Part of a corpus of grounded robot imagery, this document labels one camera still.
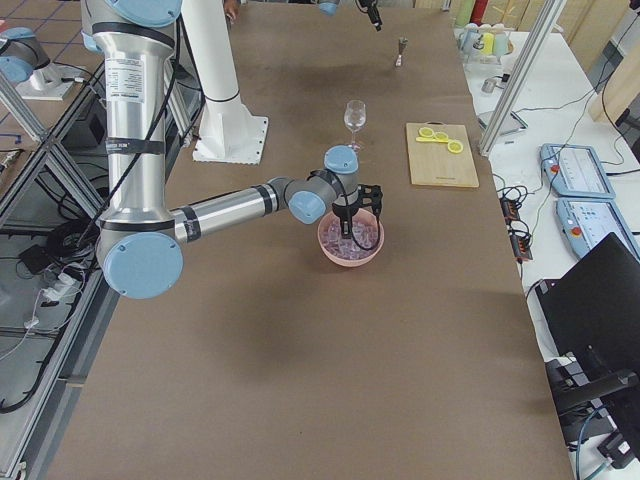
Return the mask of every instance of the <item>wine glass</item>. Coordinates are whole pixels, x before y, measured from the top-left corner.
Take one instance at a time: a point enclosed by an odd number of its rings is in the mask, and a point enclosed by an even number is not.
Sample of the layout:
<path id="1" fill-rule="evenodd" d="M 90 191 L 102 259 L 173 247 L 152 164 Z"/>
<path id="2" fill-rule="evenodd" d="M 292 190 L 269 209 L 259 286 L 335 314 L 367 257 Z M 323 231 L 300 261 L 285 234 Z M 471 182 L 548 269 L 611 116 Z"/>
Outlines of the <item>wine glass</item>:
<path id="1" fill-rule="evenodd" d="M 351 143 L 349 146 L 358 151 L 360 145 L 356 143 L 356 132 L 362 130 L 367 121 L 367 109 L 362 100 L 350 100 L 344 111 L 344 124 L 351 130 Z"/>

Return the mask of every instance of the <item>blue device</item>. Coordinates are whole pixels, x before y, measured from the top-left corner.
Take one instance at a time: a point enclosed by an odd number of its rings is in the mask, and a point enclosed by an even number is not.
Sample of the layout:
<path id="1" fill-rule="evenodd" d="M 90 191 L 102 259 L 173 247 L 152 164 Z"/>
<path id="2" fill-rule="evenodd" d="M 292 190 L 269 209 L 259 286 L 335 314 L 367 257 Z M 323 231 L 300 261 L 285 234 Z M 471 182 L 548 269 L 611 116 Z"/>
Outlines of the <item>blue device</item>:
<path id="1" fill-rule="evenodd" d="M 640 249 L 622 213 L 610 199 L 559 198 L 556 214 L 572 250 L 584 257 L 610 232 L 615 233 L 636 258 Z"/>
<path id="2" fill-rule="evenodd" d="M 615 198 L 593 147 L 545 143 L 540 161 L 553 188 L 563 197 Z"/>

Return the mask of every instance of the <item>light blue joint cap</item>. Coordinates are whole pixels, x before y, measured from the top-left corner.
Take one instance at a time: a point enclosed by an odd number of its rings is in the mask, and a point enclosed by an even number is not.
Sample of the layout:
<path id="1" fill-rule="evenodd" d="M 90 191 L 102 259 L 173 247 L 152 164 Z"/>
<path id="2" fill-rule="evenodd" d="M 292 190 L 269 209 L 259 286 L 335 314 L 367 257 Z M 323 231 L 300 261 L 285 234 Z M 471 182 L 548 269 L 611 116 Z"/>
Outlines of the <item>light blue joint cap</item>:
<path id="1" fill-rule="evenodd" d="M 306 190 L 294 193 L 289 200 L 289 210 L 293 216 L 306 225 L 318 220 L 326 209 L 320 196 Z"/>
<path id="2" fill-rule="evenodd" d="M 166 27 L 175 22 L 182 0 L 104 0 L 116 13 L 147 28 Z"/>
<path id="3" fill-rule="evenodd" d="M 358 171 L 358 155 L 351 147 L 336 145 L 324 154 L 324 166 L 332 172 L 342 175 Z"/>
<path id="4" fill-rule="evenodd" d="M 8 40 L 21 40 L 23 38 L 36 38 L 36 35 L 27 27 L 15 27 L 2 32 L 0 37 Z"/>
<path id="5" fill-rule="evenodd" d="M 129 235 L 104 259 L 104 277 L 115 291 L 130 298 L 156 297 L 169 290 L 182 272 L 178 243 L 158 232 Z"/>
<path id="6" fill-rule="evenodd" d="M 333 17 L 338 11 L 338 4 L 333 2 L 322 2 L 318 3 L 318 8 L 325 15 Z"/>
<path id="7" fill-rule="evenodd" d="M 22 83 L 29 80 L 33 67 L 18 57 L 0 58 L 0 71 L 11 83 Z"/>
<path id="8" fill-rule="evenodd" d="M 86 48 L 90 52 L 102 53 L 102 49 L 98 46 L 91 35 L 82 32 L 82 41 L 84 42 L 84 48 Z"/>

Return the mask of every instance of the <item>small metal object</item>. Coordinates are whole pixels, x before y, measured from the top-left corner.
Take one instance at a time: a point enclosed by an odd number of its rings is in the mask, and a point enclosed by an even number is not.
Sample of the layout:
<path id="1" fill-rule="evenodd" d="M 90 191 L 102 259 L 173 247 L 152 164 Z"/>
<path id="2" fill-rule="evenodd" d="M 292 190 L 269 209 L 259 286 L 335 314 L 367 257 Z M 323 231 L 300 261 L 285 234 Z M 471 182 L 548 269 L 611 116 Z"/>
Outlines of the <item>small metal object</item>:
<path id="1" fill-rule="evenodd" d="M 396 58 L 396 67 L 402 66 L 402 54 L 404 53 L 404 49 L 407 48 L 407 44 L 409 40 L 406 37 L 400 37 L 398 39 L 398 58 Z"/>
<path id="2" fill-rule="evenodd" d="M 496 79 L 495 78 L 487 78 L 482 84 L 482 91 L 484 93 L 493 93 L 493 90 L 496 88 Z"/>

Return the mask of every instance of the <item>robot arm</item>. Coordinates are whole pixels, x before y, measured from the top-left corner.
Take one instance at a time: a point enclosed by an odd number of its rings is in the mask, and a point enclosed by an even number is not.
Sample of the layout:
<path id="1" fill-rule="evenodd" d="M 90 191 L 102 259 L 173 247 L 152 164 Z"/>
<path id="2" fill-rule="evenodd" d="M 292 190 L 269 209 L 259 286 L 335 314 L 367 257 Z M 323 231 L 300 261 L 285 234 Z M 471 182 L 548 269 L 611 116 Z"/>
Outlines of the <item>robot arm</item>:
<path id="1" fill-rule="evenodd" d="M 96 256 L 112 288 L 132 298 L 160 295 L 182 271 L 179 243 L 285 208 L 305 224 L 331 208 L 343 220 L 343 237 L 351 235 L 358 208 L 373 207 L 376 200 L 379 215 L 379 187 L 376 194 L 358 184 L 357 157 L 346 146 L 330 149 L 324 169 L 306 180 L 280 177 L 169 211 L 164 202 L 161 112 L 168 97 L 163 74 L 174 48 L 179 60 L 174 22 L 181 0 L 153 3 L 157 8 L 140 0 L 82 2 L 86 43 L 95 42 L 94 50 L 105 55 L 111 193 L 108 208 L 96 216 Z M 221 3 L 210 8 L 224 20 Z"/>
<path id="2" fill-rule="evenodd" d="M 358 10 L 369 16 L 369 20 L 371 20 L 376 31 L 382 30 L 382 19 L 380 18 L 380 12 L 378 12 L 378 0 L 355 0 L 355 2 Z M 339 4 L 340 0 L 318 0 L 320 11 L 330 17 L 336 14 Z"/>
<path id="3" fill-rule="evenodd" d="M 59 85 L 61 78 L 35 34 L 24 27 L 0 33 L 0 71 L 11 83 L 33 77 L 34 88 Z"/>
<path id="4" fill-rule="evenodd" d="M 307 225 L 331 210 L 343 222 L 343 236 L 350 238 L 349 217 L 364 207 L 371 207 L 379 216 L 382 192 L 379 186 L 358 184 L 358 161 L 349 147 L 332 147 L 324 163 L 324 169 L 311 172 L 306 180 L 277 177 L 262 185 L 173 210 L 176 239 L 192 242 L 203 235 L 286 208 Z"/>

